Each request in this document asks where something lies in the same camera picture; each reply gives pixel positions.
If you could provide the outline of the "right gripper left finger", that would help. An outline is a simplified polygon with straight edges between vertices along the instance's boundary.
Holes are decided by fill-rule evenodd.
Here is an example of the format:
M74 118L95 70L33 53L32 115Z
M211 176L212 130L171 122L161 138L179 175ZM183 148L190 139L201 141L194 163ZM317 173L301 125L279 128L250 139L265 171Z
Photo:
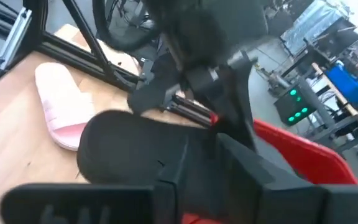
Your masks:
M24 184L4 194L4 224L180 224L189 153L150 182Z

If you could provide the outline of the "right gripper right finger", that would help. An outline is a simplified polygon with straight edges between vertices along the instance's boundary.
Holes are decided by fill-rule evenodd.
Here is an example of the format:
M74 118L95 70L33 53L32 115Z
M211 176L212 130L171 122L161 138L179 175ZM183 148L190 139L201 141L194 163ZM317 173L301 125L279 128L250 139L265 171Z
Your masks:
M315 185L225 134L216 150L233 224L358 224L358 187Z

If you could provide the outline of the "black slide sandal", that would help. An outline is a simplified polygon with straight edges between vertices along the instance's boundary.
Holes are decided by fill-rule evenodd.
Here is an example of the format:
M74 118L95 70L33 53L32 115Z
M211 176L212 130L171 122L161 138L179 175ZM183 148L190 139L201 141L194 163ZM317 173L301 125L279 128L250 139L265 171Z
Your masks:
M204 150L207 134L203 128L164 123L124 111L104 111L86 124L77 164L91 183L143 184L187 150L188 185L216 185L221 174Z

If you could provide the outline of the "pink slide sandal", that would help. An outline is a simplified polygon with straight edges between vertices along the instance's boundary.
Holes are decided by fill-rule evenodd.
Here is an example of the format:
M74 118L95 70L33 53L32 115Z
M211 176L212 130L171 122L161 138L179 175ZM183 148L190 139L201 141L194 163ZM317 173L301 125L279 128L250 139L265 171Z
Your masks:
M55 62L35 69L35 85L50 136L60 147L77 151L86 124L96 114L91 94L82 92L69 69Z

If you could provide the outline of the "red plastic bin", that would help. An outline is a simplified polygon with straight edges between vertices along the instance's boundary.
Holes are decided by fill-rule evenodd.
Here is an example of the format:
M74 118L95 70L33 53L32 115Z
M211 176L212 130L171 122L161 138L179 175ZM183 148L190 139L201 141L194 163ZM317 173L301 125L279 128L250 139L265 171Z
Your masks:
M271 144L306 181L315 185L355 185L358 179L336 152L263 121L253 123L255 138ZM182 224L233 224L186 214Z

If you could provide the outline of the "blue storage bin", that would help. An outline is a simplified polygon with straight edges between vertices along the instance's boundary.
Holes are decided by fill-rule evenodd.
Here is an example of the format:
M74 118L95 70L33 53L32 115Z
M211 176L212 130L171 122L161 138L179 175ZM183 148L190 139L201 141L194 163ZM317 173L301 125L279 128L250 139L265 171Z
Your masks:
M326 76L348 102L358 104L358 79L343 64L337 61Z

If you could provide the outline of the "black box with green lights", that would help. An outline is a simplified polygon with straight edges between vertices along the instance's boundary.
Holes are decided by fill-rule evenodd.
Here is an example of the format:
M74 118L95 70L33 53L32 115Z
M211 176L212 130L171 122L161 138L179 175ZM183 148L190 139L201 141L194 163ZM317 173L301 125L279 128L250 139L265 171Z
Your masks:
M274 103L281 122L293 126L316 111L307 91L301 86L295 86L286 91Z

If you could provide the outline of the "black aluminium rig frame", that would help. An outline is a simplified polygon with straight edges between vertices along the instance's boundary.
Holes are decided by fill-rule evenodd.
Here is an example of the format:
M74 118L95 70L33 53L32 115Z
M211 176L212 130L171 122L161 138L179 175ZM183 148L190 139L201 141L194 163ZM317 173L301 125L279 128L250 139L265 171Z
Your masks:
M15 16L0 9L0 38L5 40L0 78L38 51L126 92L133 90L140 77L110 62L75 0L62 1L91 50L87 52L46 31L48 0L22 0L23 7Z

